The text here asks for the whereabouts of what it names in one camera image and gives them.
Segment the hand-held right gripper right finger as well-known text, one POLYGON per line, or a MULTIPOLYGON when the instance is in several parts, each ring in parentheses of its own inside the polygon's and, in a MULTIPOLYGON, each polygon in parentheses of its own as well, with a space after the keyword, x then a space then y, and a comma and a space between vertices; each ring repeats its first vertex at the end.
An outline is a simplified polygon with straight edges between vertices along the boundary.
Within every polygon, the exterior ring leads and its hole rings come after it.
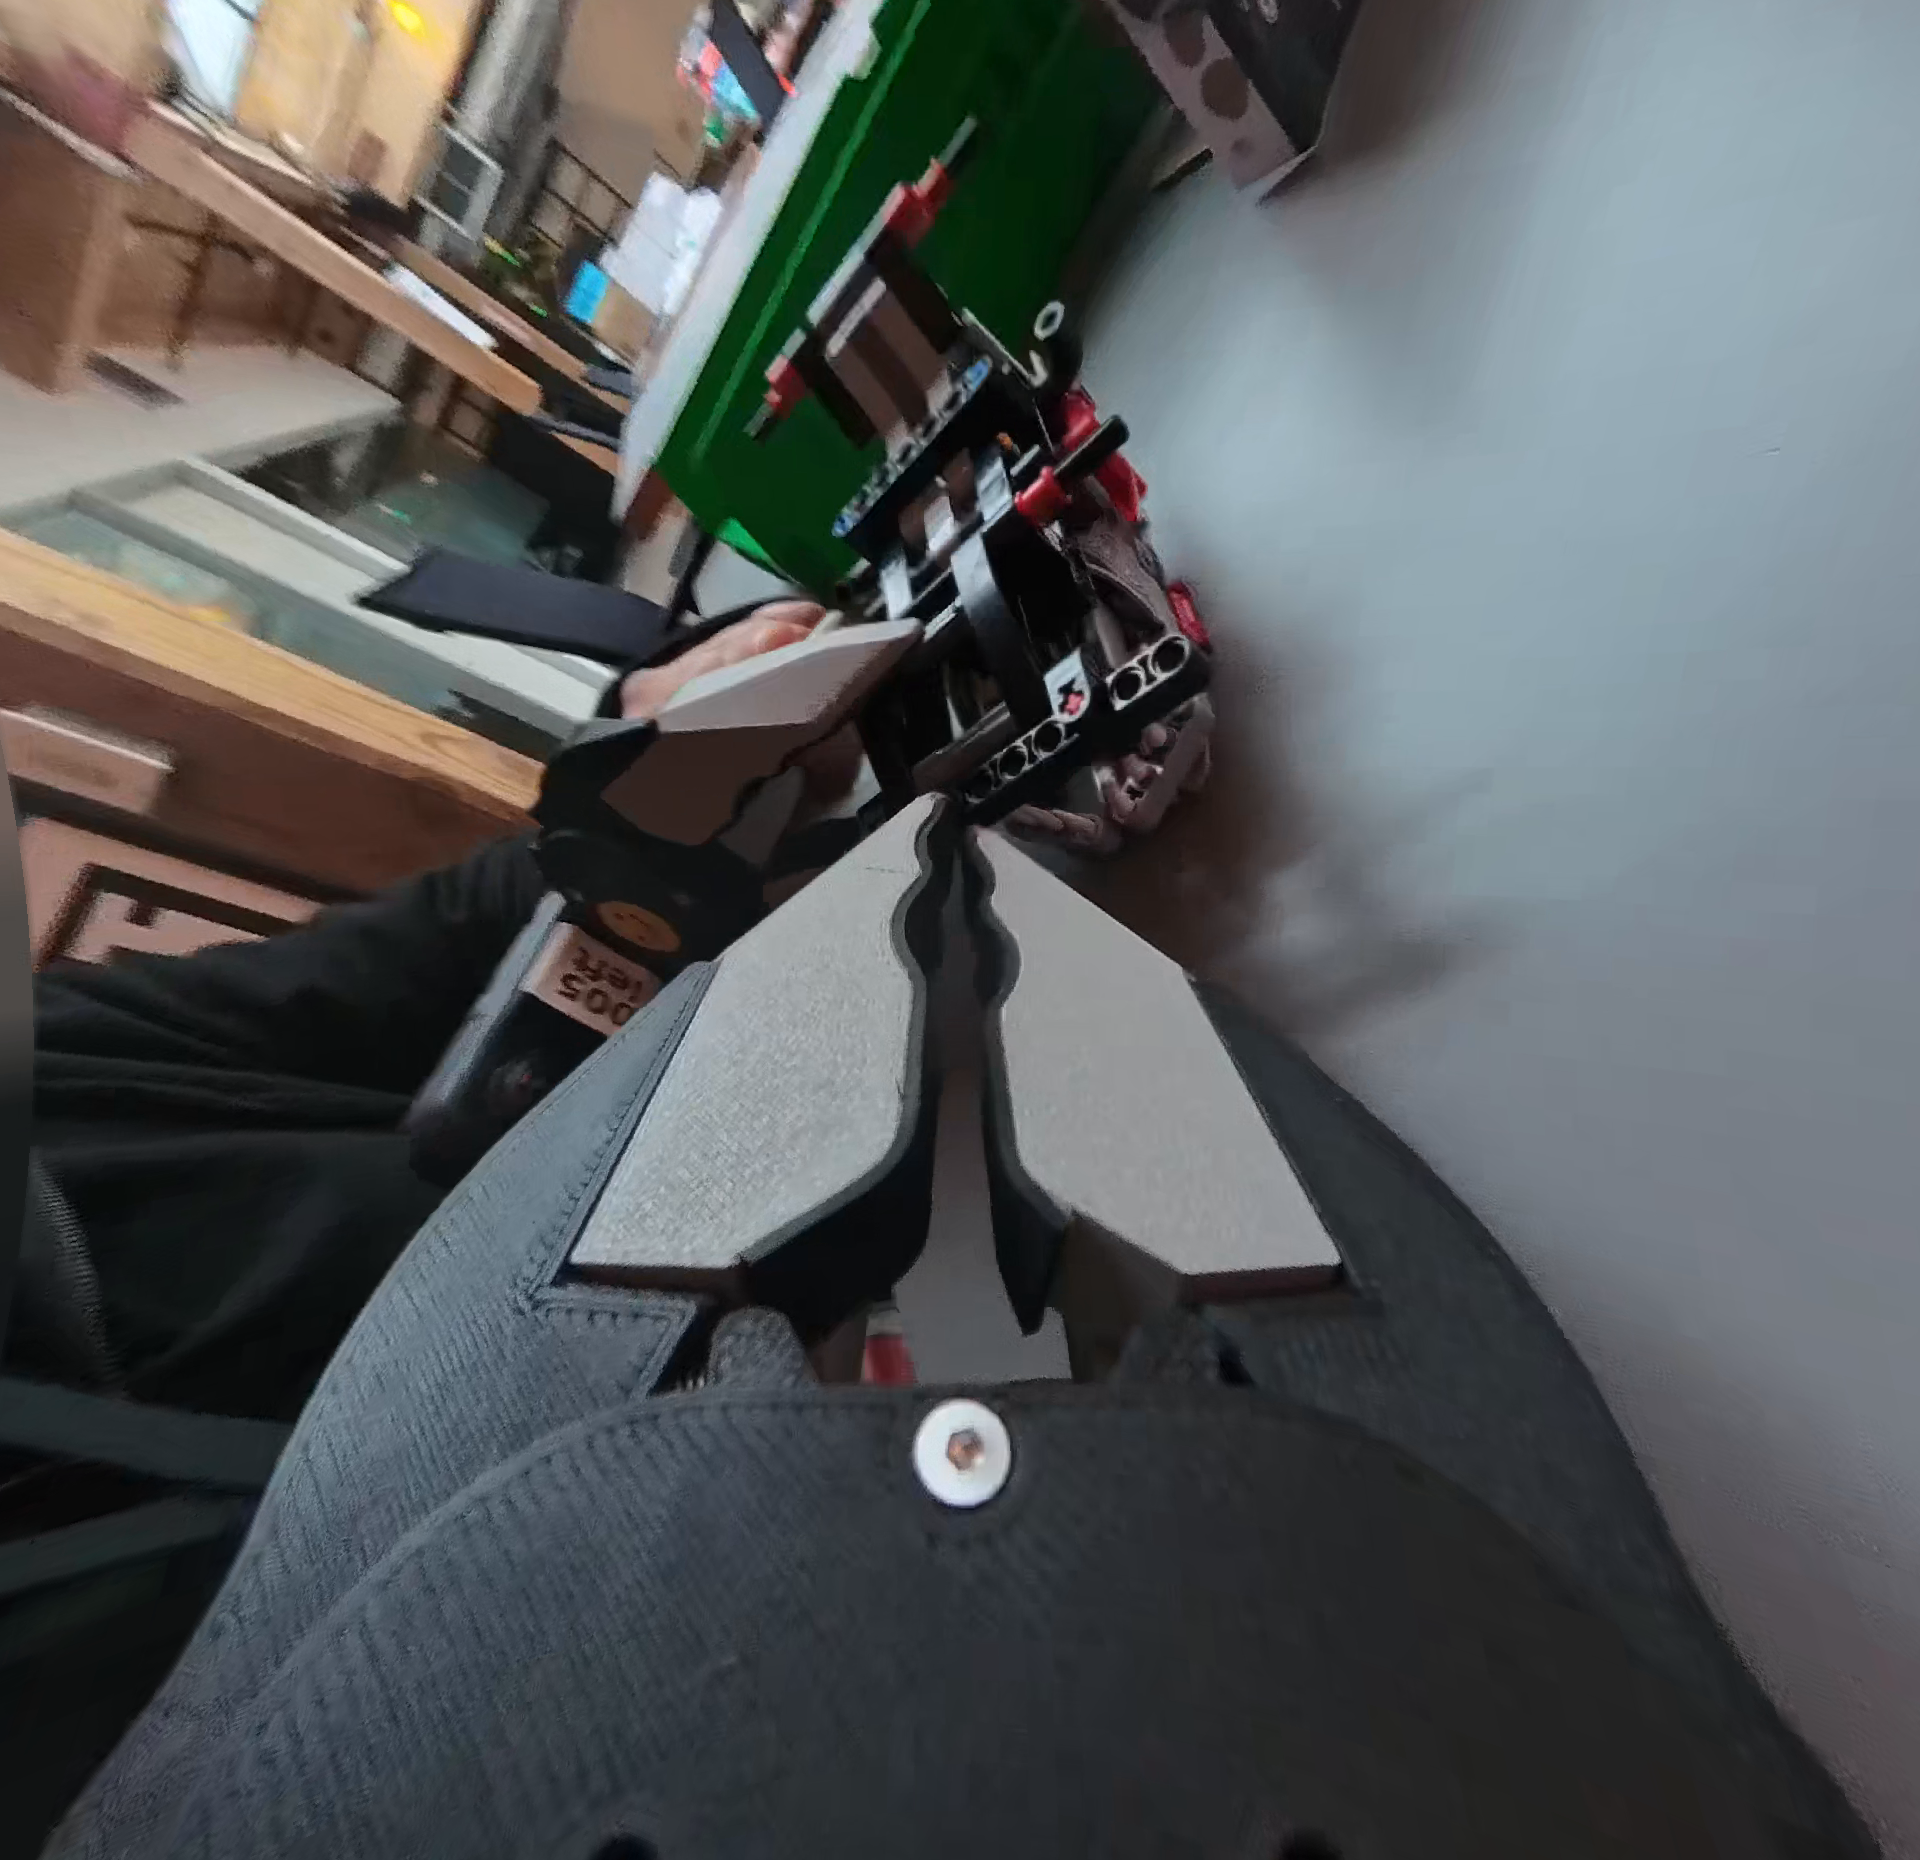
POLYGON ((1021 1328, 1321 1291, 1342 1258, 1187 971, 968 837, 995 1264, 1021 1328))

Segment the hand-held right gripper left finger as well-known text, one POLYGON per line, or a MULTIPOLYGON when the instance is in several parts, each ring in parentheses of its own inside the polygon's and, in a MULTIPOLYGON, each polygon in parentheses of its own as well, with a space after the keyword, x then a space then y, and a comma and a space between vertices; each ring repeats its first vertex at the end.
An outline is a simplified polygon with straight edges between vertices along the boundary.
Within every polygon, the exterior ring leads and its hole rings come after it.
POLYGON ((566 1270, 778 1312, 821 1340, 922 1252, 931 981, 962 826, 929 793, 720 956, 566 1270))

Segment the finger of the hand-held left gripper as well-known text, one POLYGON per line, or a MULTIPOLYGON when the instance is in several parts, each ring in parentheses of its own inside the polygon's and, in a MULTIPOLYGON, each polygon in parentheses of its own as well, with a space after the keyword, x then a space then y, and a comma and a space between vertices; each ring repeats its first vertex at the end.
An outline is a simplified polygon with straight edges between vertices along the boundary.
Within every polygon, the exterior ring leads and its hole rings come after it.
POLYGON ((813 631, 803 640, 706 673, 659 712, 656 729, 831 731, 922 645, 917 622, 813 631))
POLYGON ((654 731, 601 797, 672 847, 772 848, 803 796, 803 731, 654 731))

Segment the red and grey lego model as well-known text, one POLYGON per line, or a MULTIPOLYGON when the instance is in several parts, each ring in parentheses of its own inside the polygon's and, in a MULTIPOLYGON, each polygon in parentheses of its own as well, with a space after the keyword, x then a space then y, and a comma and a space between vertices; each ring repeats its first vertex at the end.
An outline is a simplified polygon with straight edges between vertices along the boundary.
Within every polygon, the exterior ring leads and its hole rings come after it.
POLYGON ((747 438, 807 406, 873 461, 831 520, 841 598, 915 628, 856 727, 878 818, 946 793, 974 824, 1068 804, 1075 782, 1149 770, 1152 824, 1209 740, 1209 638, 1144 544, 1128 429, 1081 381, 1061 302, 1019 356, 959 309, 878 214, 763 373, 747 438))

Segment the person's left forearm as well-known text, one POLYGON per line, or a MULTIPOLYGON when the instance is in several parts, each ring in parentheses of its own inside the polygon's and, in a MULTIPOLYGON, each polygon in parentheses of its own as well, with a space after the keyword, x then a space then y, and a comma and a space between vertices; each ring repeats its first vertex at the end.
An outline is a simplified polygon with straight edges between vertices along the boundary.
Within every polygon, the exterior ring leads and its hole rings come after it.
POLYGON ((135 1400, 300 1413, 444 1199, 400 1127, 540 898, 504 835, 281 935, 34 977, 34 1154, 135 1400))

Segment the person's left hand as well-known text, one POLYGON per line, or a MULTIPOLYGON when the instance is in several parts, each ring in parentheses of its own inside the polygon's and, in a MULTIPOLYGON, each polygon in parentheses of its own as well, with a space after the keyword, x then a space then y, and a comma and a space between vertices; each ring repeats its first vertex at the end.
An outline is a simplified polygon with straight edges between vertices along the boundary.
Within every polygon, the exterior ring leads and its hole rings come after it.
POLYGON ((620 674, 599 712, 653 721, 692 679, 801 644, 824 619, 827 607, 816 598, 766 598, 677 628, 643 665, 620 674))

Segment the black flat pad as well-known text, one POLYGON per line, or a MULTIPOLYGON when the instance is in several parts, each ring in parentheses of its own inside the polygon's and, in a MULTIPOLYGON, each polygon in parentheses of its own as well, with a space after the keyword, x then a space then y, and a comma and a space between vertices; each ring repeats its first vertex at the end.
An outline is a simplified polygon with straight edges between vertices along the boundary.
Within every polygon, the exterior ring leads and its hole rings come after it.
POLYGON ((566 654, 620 673, 668 658, 692 637, 659 604, 616 586, 449 549, 419 550, 398 575, 362 590, 355 606, 419 631, 566 654))

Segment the wooden desk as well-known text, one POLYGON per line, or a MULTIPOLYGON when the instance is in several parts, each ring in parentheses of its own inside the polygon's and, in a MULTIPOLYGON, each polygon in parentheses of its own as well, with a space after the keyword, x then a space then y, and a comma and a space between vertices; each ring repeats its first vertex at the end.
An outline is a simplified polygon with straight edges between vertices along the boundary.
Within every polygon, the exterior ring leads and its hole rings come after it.
POLYGON ((536 763, 12 531, 1 702, 164 751, 143 821, 292 889, 380 889, 531 828, 536 763))

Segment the green plastic bin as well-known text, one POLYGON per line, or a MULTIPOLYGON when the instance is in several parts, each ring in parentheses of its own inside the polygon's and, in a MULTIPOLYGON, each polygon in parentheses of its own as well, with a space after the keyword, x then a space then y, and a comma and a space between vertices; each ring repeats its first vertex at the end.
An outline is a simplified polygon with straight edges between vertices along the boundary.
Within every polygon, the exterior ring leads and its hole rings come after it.
POLYGON ((816 400, 750 438, 764 367, 887 194, 966 119, 968 157, 917 260, 1021 342, 1156 110, 1158 85, 1092 0, 844 0, 654 346, 615 518, 661 483, 737 550, 831 588, 848 567, 834 518, 879 449, 847 443, 816 400))

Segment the long wooden table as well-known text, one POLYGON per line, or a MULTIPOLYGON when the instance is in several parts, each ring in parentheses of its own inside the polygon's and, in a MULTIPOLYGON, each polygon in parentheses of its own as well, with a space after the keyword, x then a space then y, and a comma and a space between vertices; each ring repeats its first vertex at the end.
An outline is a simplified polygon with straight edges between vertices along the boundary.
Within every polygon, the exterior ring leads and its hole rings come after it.
POLYGON ((189 241, 195 258, 166 346, 195 335, 208 257, 262 258, 304 289, 290 345, 309 332, 314 302, 331 300, 400 335, 457 382, 515 413, 536 413, 542 392, 517 367, 461 335, 384 272, 350 255, 307 211, 257 186, 241 146, 168 105, 146 103, 119 146, 80 135, 42 105, 3 91, 3 373, 61 398, 80 388, 101 349, 104 312, 131 232, 189 241))

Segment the dark cardboard box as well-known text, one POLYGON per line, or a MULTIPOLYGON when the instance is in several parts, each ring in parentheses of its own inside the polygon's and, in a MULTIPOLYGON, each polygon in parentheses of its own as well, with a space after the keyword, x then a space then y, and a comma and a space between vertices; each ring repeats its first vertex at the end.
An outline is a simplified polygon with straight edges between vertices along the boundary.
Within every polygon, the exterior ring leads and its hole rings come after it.
POLYGON ((1096 0, 1239 191, 1321 141, 1361 0, 1096 0))

